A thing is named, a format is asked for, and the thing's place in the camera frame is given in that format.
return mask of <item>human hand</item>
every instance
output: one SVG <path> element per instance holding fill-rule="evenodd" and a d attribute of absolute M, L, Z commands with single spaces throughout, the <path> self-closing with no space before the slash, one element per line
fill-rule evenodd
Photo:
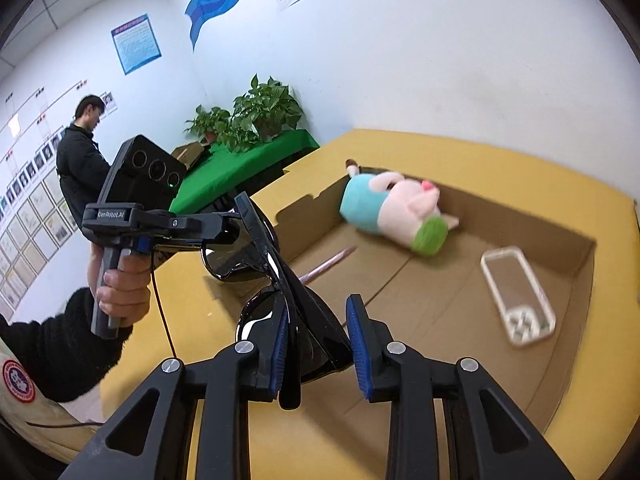
<path fill-rule="evenodd" d="M 107 270 L 105 285 L 98 286 L 103 254 L 102 247 L 91 244 L 87 270 L 89 288 L 105 314 L 121 318 L 121 327 L 131 326 L 149 312 L 151 293 L 147 285 L 151 280 L 151 258 L 142 254 L 123 254 L 118 269 Z"/>

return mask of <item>sleeve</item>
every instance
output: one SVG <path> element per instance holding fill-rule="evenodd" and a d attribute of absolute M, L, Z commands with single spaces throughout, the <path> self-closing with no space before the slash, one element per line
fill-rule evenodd
<path fill-rule="evenodd" d="M 100 193 L 111 169 L 91 140 L 82 136 L 69 147 L 66 162 L 69 171 L 84 186 Z"/>
<path fill-rule="evenodd" d="M 0 316 L 0 337 L 45 397 L 69 402 L 87 393 L 116 365 L 131 328 L 117 339 L 94 335 L 94 297 L 89 288 L 71 296 L 64 313 L 42 323 L 13 323 Z"/>

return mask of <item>plush toy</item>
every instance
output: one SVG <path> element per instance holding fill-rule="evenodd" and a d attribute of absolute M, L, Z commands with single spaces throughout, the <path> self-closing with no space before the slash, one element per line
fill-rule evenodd
<path fill-rule="evenodd" d="M 383 235 L 418 254 L 433 256 L 440 250 L 458 219 L 441 214 L 440 190 L 428 180 L 419 182 L 395 171 L 362 174 L 347 160 L 347 183 L 340 214 L 358 229 Z"/>

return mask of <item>white wall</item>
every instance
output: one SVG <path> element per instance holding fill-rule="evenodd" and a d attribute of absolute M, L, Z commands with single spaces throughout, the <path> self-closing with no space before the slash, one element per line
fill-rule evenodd
<path fill-rule="evenodd" d="M 598 0 L 240 0 L 194 57 L 215 104 L 255 72 L 292 85 L 321 142 L 354 127 L 476 140 L 640 197 L 640 65 Z"/>
<path fill-rule="evenodd" d="M 162 57 L 125 76 L 110 31 L 145 13 Z M 185 141 L 184 121 L 193 116 L 198 104 L 207 101 L 196 75 L 190 40 L 176 34 L 175 17 L 167 0 L 106 0 L 60 28 L 30 53 L 0 84 L 0 96 L 4 99 L 12 92 L 12 99 L 23 102 L 44 86 L 50 103 L 77 81 L 87 79 L 84 88 L 74 89 L 47 112 L 52 131 L 70 123 L 84 95 L 111 91 L 118 110 L 104 118 L 95 131 L 105 158 L 111 162 L 121 143 L 138 133 L 170 151 Z M 26 119 L 29 114 L 37 116 L 37 110 L 26 107 L 18 114 L 23 126 L 30 122 Z M 8 120 L 5 115 L 0 107 L 0 126 Z M 11 143 L 9 132 L 0 132 L 1 155 Z M 41 143 L 42 136 L 34 126 L 14 149 L 18 166 L 26 161 L 23 158 L 33 157 Z M 6 166 L 0 160 L 0 194 L 8 184 Z M 12 320 L 41 320 L 54 314 L 76 288 L 86 284 L 88 254 L 88 242 L 76 232 L 36 278 Z"/>

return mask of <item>blue poster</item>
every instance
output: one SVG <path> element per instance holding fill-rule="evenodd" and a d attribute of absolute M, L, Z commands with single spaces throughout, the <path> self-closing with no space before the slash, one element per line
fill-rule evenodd
<path fill-rule="evenodd" d="M 207 20 L 231 10 L 239 0 L 191 0 L 184 13 L 191 19 L 191 45 L 196 48 L 200 29 Z"/>
<path fill-rule="evenodd" d="M 125 75 L 162 56 L 146 14 L 114 28 L 111 37 Z"/>

